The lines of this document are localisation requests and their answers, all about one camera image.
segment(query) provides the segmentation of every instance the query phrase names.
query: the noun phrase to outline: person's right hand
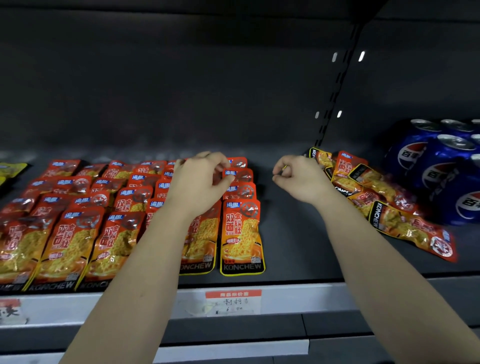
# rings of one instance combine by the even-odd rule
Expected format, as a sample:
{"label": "person's right hand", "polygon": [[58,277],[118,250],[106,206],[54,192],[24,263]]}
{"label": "person's right hand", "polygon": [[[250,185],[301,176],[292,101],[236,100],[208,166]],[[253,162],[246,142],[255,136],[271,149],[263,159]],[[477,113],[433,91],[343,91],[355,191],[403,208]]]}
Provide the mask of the person's right hand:
{"label": "person's right hand", "polygon": [[273,168],[273,182],[299,201],[314,204],[335,187],[314,158],[283,156]]}

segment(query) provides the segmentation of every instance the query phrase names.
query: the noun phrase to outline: hand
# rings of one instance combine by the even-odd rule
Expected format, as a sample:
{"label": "hand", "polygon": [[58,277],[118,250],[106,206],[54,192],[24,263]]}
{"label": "hand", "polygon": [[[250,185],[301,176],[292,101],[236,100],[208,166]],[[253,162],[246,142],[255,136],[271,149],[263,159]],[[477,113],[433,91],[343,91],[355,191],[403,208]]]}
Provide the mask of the hand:
{"label": "hand", "polygon": [[188,160],[177,160],[162,209],[179,209],[190,223],[211,208],[233,182],[235,176],[231,175],[213,186],[214,172],[221,172],[228,167],[230,163],[227,157],[220,152],[202,152]]}
{"label": "hand", "polygon": [[314,158],[283,156],[273,168],[273,182],[297,200],[314,204],[335,188]]}

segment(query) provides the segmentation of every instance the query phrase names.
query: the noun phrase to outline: forearm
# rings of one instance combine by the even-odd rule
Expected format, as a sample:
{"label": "forearm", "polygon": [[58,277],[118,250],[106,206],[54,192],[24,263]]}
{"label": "forearm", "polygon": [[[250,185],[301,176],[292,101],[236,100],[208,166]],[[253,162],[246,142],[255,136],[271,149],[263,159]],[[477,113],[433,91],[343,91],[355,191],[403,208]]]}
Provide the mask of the forearm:
{"label": "forearm", "polygon": [[396,362],[480,362],[475,334],[341,194],[315,207],[359,309]]}
{"label": "forearm", "polygon": [[95,305],[61,363],[151,363],[176,297],[190,221],[160,209]]}

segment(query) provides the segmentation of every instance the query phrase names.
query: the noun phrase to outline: price tag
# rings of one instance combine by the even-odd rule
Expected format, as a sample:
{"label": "price tag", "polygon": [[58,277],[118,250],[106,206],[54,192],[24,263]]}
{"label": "price tag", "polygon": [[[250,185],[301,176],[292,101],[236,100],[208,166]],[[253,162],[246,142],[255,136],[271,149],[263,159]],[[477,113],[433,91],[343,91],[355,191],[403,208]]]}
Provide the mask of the price tag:
{"label": "price tag", "polygon": [[27,318],[20,308],[19,299],[0,300],[0,326],[1,325],[24,325]]}
{"label": "price tag", "polygon": [[262,290],[210,291],[205,293],[207,316],[259,315]]}

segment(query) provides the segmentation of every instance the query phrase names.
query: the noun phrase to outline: can lid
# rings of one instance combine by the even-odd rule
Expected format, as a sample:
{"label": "can lid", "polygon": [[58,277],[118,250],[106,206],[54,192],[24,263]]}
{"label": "can lid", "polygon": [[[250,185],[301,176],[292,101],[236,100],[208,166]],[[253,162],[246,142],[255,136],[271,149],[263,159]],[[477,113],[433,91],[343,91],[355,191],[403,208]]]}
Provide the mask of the can lid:
{"label": "can lid", "polygon": [[472,154],[470,156],[470,160],[473,162],[473,164],[480,168],[480,154]]}
{"label": "can lid", "polygon": [[475,145],[464,138],[449,134],[439,134],[437,139],[444,145],[457,150],[475,150]]}
{"label": "can lid", "polygon": [[474,143],[480,145],[480,134],[472,134],[470,139],[473,140]]}
{"label": "can lid", "polygon": [[441,132],[442,127],[435,122],[424,119],[412,119],[410,123],[420,130],[428,130],[430,132]]}
{"label": "can lid", "polygon": [[466,122],[461,122],[458,120],[452,120],[452,119],[443,119],[440,120],[443,126],[445,126],[448,129],[452,130],[458,130],[460,132],[472,132],[473,127],[471,125],[468,125]]}

